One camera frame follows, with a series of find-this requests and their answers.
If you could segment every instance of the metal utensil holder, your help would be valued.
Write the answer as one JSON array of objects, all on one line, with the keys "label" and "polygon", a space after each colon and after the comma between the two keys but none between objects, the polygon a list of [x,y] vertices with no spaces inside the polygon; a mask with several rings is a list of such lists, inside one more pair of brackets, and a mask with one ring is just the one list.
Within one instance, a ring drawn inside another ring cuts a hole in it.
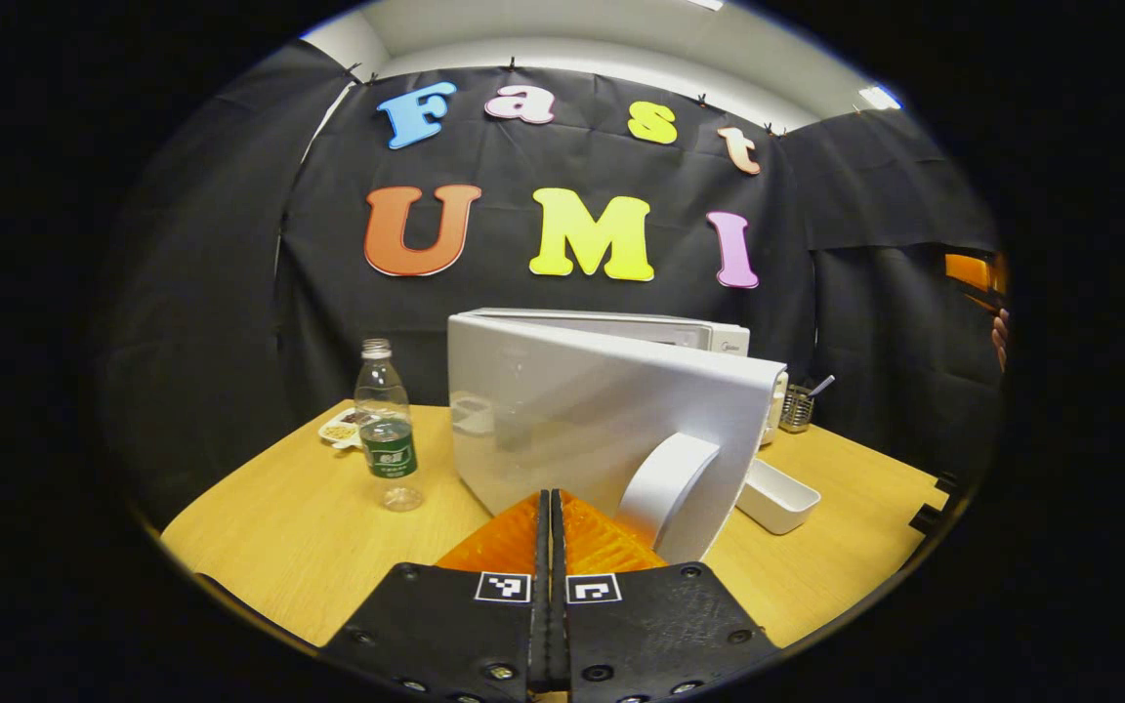
[{"label": "metal utensil holder", "polygon": [[800,386],[789,386],[784,395],[784,413],[781,414],[781,429],[788,433],[799,433],[807,431],[810,426],[810,417],[813,415],[813,397],[809,397],[810,389]]}]

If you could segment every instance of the pink letter i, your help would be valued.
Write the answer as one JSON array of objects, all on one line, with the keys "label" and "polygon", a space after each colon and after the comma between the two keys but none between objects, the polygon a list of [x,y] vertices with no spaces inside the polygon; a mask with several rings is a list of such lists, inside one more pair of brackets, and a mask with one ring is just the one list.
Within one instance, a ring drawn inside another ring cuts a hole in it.
[{"label": "pink letter i", "polygon": [[749,252],[745,249],[745,226],[749,219],[734,213],[706,213],[706,219],[719,231],[719,283],[728,288],[758,288],[758,276],[749,268]]}]

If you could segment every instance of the plastic water bottle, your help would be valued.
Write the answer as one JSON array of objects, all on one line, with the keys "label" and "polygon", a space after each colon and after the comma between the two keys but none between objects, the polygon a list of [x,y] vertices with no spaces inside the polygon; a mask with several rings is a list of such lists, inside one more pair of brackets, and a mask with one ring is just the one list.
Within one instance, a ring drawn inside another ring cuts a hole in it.
[{"label": "plastic water bottle", "polygon": [[359,438],[367,468],[376,477],[376,495],[389,511],[414,511],[424,502],[418,489],[418,459],[411,432],[411,400],[393,366],[387,339],[362,342],[362,370],[353,390]]}]

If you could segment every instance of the spoon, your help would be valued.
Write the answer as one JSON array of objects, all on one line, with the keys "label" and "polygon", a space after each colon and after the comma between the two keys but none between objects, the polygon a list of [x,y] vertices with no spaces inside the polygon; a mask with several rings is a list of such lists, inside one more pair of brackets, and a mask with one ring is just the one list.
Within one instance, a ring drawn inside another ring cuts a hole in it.
[{"label": "spoon", "polygon": [[831,381],[834,380],[836,380],[835,375],[829,375],[829,377],[822,379],[822,382],[820,382],[813,390],[807,393],[807,397],[813,397],[820,395],[820,393],[822,393],[822,388],[831,386]]}]

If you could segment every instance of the table surface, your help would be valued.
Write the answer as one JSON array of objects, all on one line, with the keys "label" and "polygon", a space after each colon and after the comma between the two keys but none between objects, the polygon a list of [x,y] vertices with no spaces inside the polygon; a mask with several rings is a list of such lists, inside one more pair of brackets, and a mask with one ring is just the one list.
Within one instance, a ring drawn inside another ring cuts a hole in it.
[{"label": "table surface", "polygon": [[[450,409],[429,405],[411,408],[423,506],[376,506],[361,451],[332,449],[317,434],[352,406],[332,406],[224,477],[161,535],[184,566],[316,646],[393,565],[432,565],[492,517],[457,476]],[[702,561],[781,647],[893,575],[922,539],[910,517],[946,499],[929,475],[818,426],[776,432],[758,458],[822,499],[784,535],[734,511]]]}]

